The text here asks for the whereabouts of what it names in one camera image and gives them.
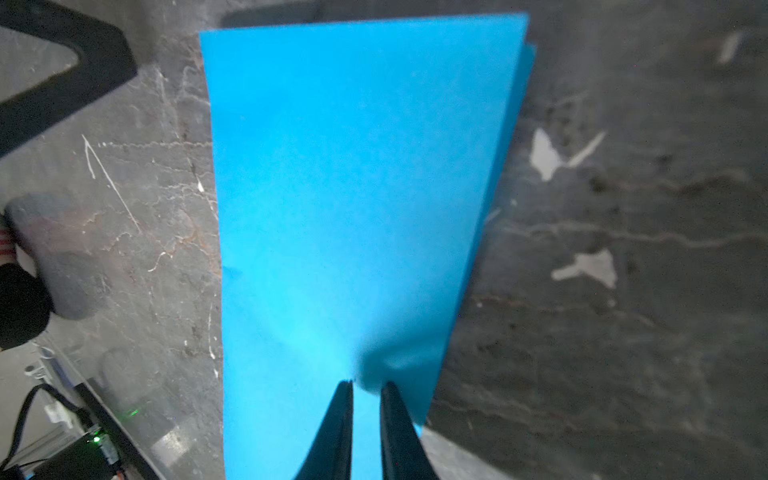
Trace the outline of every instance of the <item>blue paper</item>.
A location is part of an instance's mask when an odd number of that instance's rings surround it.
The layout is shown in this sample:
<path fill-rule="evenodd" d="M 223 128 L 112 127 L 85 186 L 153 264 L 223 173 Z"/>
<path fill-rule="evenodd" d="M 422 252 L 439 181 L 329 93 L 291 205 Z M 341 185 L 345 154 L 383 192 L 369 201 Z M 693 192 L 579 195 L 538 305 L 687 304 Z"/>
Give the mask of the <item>blue paper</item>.
<path fill-rule="evenodd" d="M 424 422 L 533 61 L 526 15 L 200 34 L 220 219 L 224 462 L 291 479 L 354 379 Z"/>

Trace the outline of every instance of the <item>blue sheet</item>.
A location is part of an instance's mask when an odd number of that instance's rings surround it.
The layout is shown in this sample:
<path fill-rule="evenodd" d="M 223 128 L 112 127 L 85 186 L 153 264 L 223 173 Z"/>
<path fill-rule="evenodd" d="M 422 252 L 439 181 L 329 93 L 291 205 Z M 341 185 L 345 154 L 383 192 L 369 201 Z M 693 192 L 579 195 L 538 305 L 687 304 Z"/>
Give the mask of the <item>blue sheet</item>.
<path fill-rule="evenodd" d="M 526 15 L 200 34 L 219 205 L 224 462 L 291 479 L 354 379 L 424 422 L 533 62 Z"/>

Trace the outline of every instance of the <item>folded blue paper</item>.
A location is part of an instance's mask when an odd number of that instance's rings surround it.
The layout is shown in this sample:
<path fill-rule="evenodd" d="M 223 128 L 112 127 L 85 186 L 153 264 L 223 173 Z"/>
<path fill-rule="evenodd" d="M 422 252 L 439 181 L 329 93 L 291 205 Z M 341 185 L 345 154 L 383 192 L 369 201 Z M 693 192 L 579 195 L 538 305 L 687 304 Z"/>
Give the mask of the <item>folded blue paper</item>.
<path fill-rule="evenodd" d="M 229 480 L 293 478 L 354 379 L 424 422 L 533 62 L 526 15 L 200 34 L 221 238 Z"/>

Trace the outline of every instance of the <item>dark stone floor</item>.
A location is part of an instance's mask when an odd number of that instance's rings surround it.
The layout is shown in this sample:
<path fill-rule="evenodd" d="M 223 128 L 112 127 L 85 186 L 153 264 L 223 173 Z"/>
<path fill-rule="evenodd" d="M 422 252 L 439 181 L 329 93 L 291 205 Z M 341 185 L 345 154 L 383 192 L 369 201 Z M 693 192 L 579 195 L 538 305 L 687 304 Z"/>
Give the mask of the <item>dark stone floor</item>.
<path fill-rule="evenodd" d="M 765 2 L 62 3 L 140 73 L 0 161 L 0 205 L 70 318 L 48 336 L 169 478 L 223 478 L 197 32 L 518 10 L 538 56 L 431 430 L 516 478 L 765 478 Z M 0 97 L 74 61 L 0 43 Z"/>

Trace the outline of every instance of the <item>gray marble surface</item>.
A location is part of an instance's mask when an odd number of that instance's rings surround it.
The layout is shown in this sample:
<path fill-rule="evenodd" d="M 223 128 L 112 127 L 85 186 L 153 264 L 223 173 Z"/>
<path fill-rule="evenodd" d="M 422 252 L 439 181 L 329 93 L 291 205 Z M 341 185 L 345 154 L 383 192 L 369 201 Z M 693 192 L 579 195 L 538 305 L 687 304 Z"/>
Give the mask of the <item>gray marble surface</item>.
<path fill-rule="evenodd" d="M 223 478 L 196 33 L 518 10 L 538 56 L 430 410 L 450 441 L 433 458 L 516 478 L 764 478 L 765 2 L 62 3 L 122 28 L 140 72 L 0 161 L 0 204 L 51 284 L 48 335 L 168 478 Z M 74 60 L 0 43 L 0 97 Z"/>

